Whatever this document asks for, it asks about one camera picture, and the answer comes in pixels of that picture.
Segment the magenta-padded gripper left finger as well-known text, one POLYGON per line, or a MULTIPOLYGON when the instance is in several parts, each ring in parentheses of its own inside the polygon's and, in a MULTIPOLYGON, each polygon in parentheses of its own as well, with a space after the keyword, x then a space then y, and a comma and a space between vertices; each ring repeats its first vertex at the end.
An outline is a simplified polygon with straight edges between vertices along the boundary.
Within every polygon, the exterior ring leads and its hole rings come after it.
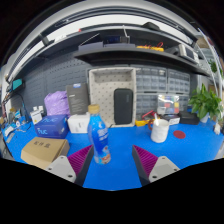
POLYGON ((69 182, 82 186, 94 154, 93 146, 87 146, 70 156, 59 156, 46 171, 59 176, 69 182))

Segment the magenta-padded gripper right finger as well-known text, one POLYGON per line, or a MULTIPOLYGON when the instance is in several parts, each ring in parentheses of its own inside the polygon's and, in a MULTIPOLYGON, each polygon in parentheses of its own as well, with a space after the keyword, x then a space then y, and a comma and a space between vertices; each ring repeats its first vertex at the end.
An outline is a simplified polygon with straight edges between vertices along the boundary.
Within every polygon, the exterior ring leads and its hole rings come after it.
POLYGON ((157 157, 136 145, 132 146, 132 157, 142 186, 179 171, 179 168, 166 156, 157 157))

